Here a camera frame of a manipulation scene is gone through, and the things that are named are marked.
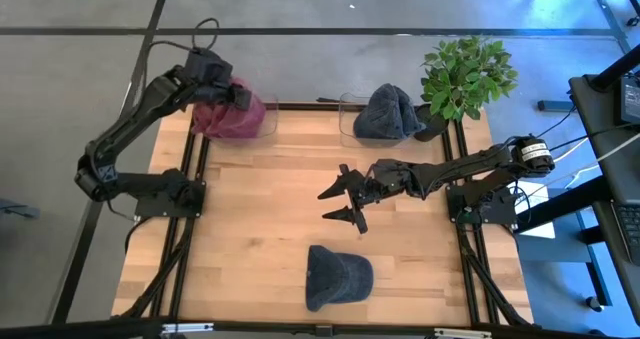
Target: plant pot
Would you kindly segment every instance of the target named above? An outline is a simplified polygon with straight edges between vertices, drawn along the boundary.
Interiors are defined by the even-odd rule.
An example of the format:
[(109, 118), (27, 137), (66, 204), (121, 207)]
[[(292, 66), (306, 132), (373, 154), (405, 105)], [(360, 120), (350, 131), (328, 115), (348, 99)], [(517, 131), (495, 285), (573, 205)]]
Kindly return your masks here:
[(428, 142), (429, 140), (444, 133), (449, 127), (449, 121), (442, 117), (440, 114), (431, 115), (429, 104), (423, 104), (416, 109), (416, 116), (418, 120), (424, 123), (427, 128), (413, 134), (413, 137), (421, 142)]

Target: blue knit hat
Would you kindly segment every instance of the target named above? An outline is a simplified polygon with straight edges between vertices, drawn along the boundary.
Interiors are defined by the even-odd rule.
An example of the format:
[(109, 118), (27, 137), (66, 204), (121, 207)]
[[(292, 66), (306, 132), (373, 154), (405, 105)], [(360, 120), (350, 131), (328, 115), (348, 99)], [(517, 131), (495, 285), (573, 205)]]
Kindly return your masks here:
[(406, 139), (425, 128), (416, 117), (411, 98), (391, 84), (378, 88), (353, 122), (356, 138)]
[(373, 268), (364, 257), (333, 253), (321, 245), (309, 247), (307, 308), (318, 311), (327, 304), (365, 300), (373, 288)]

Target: concrete floor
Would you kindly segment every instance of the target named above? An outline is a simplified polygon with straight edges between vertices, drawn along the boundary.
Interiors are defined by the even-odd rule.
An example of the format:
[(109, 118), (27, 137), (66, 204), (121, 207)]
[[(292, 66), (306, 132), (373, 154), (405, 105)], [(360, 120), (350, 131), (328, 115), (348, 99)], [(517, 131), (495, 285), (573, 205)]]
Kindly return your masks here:
[[(626, 21), (621, 18), (628, 16), (628, 2), (607, 1), (616, 18)], [(144, 27), (154, 3), (0, 0), (0, 26)], [(167, 0), (160, 27), (191, 27), (208, 16), (216, 16), (226, 27), (608, 28), (596, 0)], [(638, 30), (629, 31), (630, 42)], [(190, 43), (186, 37), (172, 39)], [(215, 49), (257, 90), (283, 101), (337, 98), (344, 92), (366, 96), (386, 82), (417, 98), (421, 57), (440, 39), (221, 37)], [(534, 103), (566, 99), (570, 77), (597, 73), (621, 55), (616, 42), (604, 37), (503, 39), (520, 71), (520, 87), (510, 99), (487, 107), (496, 142), (513, 134), (536, 134), (555, 123), (561, 115), (540, 113)], [(42, 210), (36, 221), (9, 215), (0, 220), (2, 327), (47, 320), (86, 203), (72, 181), (76, 161), (86, 142), (117, 117), (140, 44), (140, 37), (0, 36), (0, 197)], [(150, 75), (183, 61), (183, 52), (158, 47), (150, 59)], [(554, 144), (582, 133), (579, 119), (571, 117), (546, 139)], [(120, 158), (120, 170), (144, 171), (154, 138), (154, 130), (139, 138)], [(592, 160), (591, 149), (584, 145), (546, 180)], [(132, 210), (130, 201), (118, 200), (114, 205)], [(129, 228), (129, 222), (103, 213), (70, 320), (109, 316)], [(601, 255), (606, 257), (606, 250)], [(545, 268), (524, 264), (539, 324), (576, 332), (598, 328), (617, 335), (640, 333), (629, 320), (619, 283), (617, 287), (608, 283), (614, 307), (606, 316), (595, 317), (585, 315), (569, 294), (556, 293), (551, 303), (537, 295), (549, 292), (545, 281), (572, 283), (580, 295), (592, 295), (585, 273), (556, 264)], [(608, 272), (615, 282), (610, 265)], [(548, 275), (540, 279), (541, 273)], [(563, 320), (545, 309), (550, 306), (563, 308)]]

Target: wooden tabletop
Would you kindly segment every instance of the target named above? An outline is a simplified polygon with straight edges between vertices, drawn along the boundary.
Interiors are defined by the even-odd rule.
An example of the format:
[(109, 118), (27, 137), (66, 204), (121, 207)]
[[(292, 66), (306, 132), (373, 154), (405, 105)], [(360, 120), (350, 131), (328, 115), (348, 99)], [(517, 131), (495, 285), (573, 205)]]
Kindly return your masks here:
[[(353, 120), (350, 115), (343, 117), (343, 128)], [(189, 121), (189, 111), (162, 121), (150, 172), (180, 165)], [(339, 122), (335, 111), (280, 110), (277, 130), (267, 138), (242, 145), (211, 144), (204, 176), (205, 208), (194, 229), (181, 319), (469, 324), (460, 253), (444, 190), (424, 202), (398, 195), (367, 206), (365, 235), (348, 223), (321, 218), (346, 205), (346, 196), (316, 199), (336, 179), (339, 164), (365, 172), (379, 158), (441, 163), (442, 140), (363, 147), (340, 132)], [(484, 113), (481, 120), (465, 120), (463, 125), (469, 153), (491, 145)], [(450, 132), (457, 157), (453, 128)], [(197, 156), (196, 150), (192, 168)], [(113, 314), (128, 309), (155, 275), (167, 222), (154, 219), (133, 235)], [(531, 320), (513, 238), (498, 226), (485, 225), (483, 230), (494, 280), (518, 312)], [(375, 275), (371, 296), (359, 303), (308, 311), (307, 253), (314, 244), (368, 258)], [(172, 288), (167, 285), (165, 298)], [(487, 321), (481, 288), (476, 278), (481, 318)], [(168, 301), (164, 300), (163, 313), (168, 312)]]

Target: red cloth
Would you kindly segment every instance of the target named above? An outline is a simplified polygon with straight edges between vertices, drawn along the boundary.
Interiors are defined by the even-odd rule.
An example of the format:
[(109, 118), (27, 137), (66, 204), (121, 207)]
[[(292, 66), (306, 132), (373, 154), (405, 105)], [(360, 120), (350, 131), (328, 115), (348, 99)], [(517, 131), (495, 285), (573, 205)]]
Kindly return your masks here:
[(255, 138), (264, 121), (266, 108), (262, 100), (251, 90), (248, 83), (232, 77), (232, 84), (237, 84), (251, 91), (249, 110), (242, 111), (233, 106), (222, 104), (196, 103), (193, 108), (194, 134), (202, 133), (213, 138)]

